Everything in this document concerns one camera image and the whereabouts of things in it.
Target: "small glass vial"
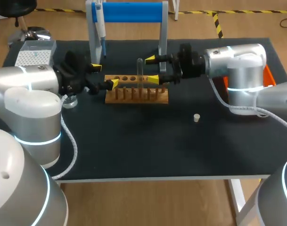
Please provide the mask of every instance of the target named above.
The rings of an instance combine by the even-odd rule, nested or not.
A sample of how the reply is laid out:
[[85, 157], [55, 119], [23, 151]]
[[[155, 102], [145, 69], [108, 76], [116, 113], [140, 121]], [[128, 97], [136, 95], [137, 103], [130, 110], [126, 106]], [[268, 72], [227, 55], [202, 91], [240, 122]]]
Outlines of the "small glass vial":
[[74, 108], [76, 105], [77, 105], [76, 95], [68, 97], [63, 103], [63, 107], [66, 109]]

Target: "orange box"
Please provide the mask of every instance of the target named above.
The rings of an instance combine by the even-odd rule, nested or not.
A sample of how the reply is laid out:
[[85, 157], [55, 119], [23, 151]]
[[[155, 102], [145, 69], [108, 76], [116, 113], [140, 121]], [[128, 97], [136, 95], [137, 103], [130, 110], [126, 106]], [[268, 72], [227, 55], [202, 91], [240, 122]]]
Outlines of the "orange box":
[[[275, 82], [275, 80], [271, 74], [271, 71], [270, 71], [268, 65], [266, 65], [266, 67], [264, 68], [263, 74], [264, 74], [264, 79], [263, 79], [264, 80], [264, 84], [263, 84], [264, 87], [267, 87], [270, 85], [276, 86], [276, 82]], [[228, 77], [225, 76], [223, 79], [224, 79], [225, 87], [227, 89], [228, 88]]]

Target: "white bottle cap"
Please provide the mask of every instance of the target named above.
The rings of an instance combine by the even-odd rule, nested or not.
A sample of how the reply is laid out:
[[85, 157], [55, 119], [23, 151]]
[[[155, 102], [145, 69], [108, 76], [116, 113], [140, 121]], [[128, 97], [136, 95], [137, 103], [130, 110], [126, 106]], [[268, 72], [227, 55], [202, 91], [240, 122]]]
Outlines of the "white bottle cap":
[[199, 114], [194, 114], [194, 122], [198, 122], [200, 119], [200, 115]]

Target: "white cable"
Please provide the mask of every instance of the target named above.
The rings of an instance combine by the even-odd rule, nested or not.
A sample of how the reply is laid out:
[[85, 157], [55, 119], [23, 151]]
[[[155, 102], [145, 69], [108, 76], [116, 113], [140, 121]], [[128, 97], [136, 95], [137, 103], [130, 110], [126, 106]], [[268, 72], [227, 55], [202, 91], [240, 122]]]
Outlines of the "white cable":
[[[67, 95], [64, 95], [62, 96], [60, 102], [61, 104], [63, 105], [63, 102], [68, 98]], [[64, 175], [66, 175], [72, 168], [73, 166], [75, 165], [75, 162], [76, 162], [76, 159], [77, 159], [77, 144], [76, 144], [76, 141], [73, 137], [73, 135], [71, 134], [70, 130], [68, 129], [68, 127], [66, 126], [65, 122], [64, 122], [64, 119], [63, 119], [63, 115], [61, 115], [61, 121], [60, 121], [64, 131], [66, 132], [66, 134], [68, 135], [69, 139], [71, 140], [71, 143], [73, 145], [73, 159], [70, 163], [70, 165], [67, 167], [67, 169], [65, 169], [62, 173], [56, 175], [56, 176], [53, 176], [52, 179], [54, 180], [57, 180], [57, 179], [60, 179], [61, 177], [63, 177]]]
[[277, 120], [277, 121], [279, 121], [281, 124], [283, 124], [285, 127], [287, 127], [287, 122], [286, 122], [286, 121], [284, 121], [283, 119], [281, 119], [281, 118], [278, 117], [277, 115], [275, 115], [275, 114], [273, 114], [272, 112], [269, 112], [269, 111], [267, 111], [267, 110], [265, 110], [265, 109], [263, 109], [263, 108], [253, 107], [253, 106], [251, 106], [251, 107], [248, 107], [248, 106], [232, 106], [232, 105], [229, 105], [229, 104], [225, 103], [225, 102], [223, 101], [223, 99], [220, 97], [220, 94], [218, 93], [218, 91], [217, 91], [217, 89], [216, 89], [216, 87], [215, 87], [215, 85], [214, 85], [214, 83], [213, 83], [213, 80], [212, 80], [212, 79], [209, 79], [209, 81], [210, 81], [210, 84], [211, 84], [211, 86], [212, 86], [212, 88], [213, 88], [213, 90], [214, 90], [214, 93], [215, 93], [215, 95], [217, 96], [218, 100], [219, 100], [220, 103], [221, 103], [222, 105], [224, 105], [225, 107], [227, 107], [227, 108], [233, 108], [233, 109], [238, 109], [238, 110], [250, 110], [250, 111], [251, 111], [251, 110], [252, 110], [252, 111], [257, 110], [257, 111], [260, 112], [260, 113], [263, 113], [263, 114], [265, 114], [265, 115], [271, 116], [272, 118], [274, 118], [275, 120]]
[[253, 97], [253, 108], [254, 108], [254, 111], [256, 113], [256, 115], [260, 118], [267, 118], [269, 117], [268, 114], [260, 114], [260, 112], [256, 109], [257, 106], [256, 106], [256, 102], [257, 102], [257, 96], [259, 94], [259, 91], [255, 92], [255, 96]]

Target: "perforated panel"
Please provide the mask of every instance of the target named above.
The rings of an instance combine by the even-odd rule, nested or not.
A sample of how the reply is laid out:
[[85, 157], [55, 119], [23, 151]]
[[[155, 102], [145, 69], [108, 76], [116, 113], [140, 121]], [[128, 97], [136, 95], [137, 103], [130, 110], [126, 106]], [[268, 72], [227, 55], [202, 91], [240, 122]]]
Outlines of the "perforated panel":
[[20, 51], [15, 66], [51, 65], [51, 50]]

